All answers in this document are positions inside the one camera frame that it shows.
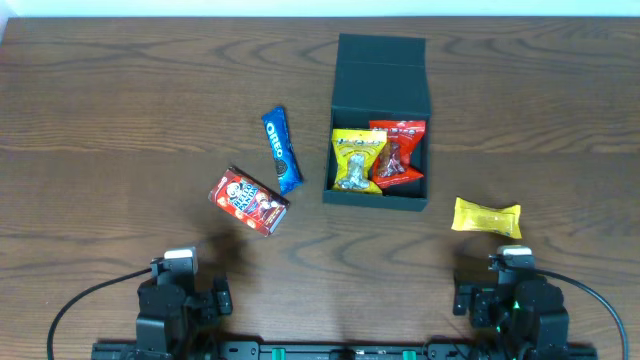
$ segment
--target dark green box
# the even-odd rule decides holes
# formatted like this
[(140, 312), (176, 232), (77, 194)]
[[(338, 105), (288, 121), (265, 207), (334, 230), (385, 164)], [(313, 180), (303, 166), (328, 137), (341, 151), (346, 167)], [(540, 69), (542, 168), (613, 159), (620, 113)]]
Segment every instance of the dark green box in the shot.
[[(411, 211), (427, 205), (431, 102), (425, 44), (417, 38), (340, 34), (323, 202)], [(427, 121), (427, 134), (411, 156), (411, 166), (425, 176), (391, 186), (384, 196), (331, 190), (337, 171), (333, 129), (368, 129), (369, 120)]]

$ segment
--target box lid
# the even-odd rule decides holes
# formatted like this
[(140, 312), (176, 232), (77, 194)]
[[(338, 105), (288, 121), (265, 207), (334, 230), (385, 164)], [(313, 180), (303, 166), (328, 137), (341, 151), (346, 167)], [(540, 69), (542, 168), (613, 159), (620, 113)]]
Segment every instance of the box lid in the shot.
[(332, 108), (429, 117), (425, 40), (340, 34)]

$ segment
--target box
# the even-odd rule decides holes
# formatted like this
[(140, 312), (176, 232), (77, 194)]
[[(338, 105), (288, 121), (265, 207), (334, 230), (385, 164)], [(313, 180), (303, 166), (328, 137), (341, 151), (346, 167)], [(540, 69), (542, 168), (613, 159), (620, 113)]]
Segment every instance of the box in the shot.
[(283, 197), (234, 167), (225, 171), (209, 200), (264, 236), (275, 231), (289, 207)]
[[(427, 205), (431, 103), (425, 45), (425, 39), (340, 34), (323, 202), (410, 211)], [(331, 190), (337, 171), (333, 129), (369, 129), (369, 120), (427, 122), (427, 132), (411, 156), (411, 166), (424, 177), (391, 186), (383, 196)]]

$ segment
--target yellow candy bag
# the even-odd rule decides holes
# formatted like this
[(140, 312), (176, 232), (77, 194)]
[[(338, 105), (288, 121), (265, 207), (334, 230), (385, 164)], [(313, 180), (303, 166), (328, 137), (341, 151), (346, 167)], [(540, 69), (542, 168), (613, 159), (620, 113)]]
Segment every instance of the yellow candy bag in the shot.
[(338, 162), (333, 190), (382, 194), (368, 180), (369, 169), (387, 142), (387, 133), (373, 130), (334, 129), (331, 136)]
[(456, 213), (451, 229), (456, 231), (489, 231), (522, 239), (520, 205), (492, 209), (461, 198), (456, 199)]

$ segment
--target wood grain surface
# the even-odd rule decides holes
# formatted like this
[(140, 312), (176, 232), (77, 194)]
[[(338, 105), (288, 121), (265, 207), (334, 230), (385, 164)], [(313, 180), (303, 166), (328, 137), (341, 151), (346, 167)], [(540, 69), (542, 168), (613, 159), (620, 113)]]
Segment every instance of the wood grain surface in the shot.
[[(340, 32), (428, 39), (421, 213), (322, 204)], [(637, 350), (639, 94), (639, 19), (11, 19), (0, 47), (0, 359), (44, 358), (74, 295), (191, 244), (204, 274), (229, 275), (232, 333), (472, 337), (451, 314), (452, 271), (512, 242), (450, 230), (456, 196), (521, 204), (521, 243), (538, 265), (605, 295)], [(307, 181), (263, 238), (207, 194), (229, 164), (277, 188), (260, 116), (278, 104)], [(134, 338), (140, 281), (74, 306), (57, 358)], [(605, 309), (560, 286), (570, 339), (620, 358)]]

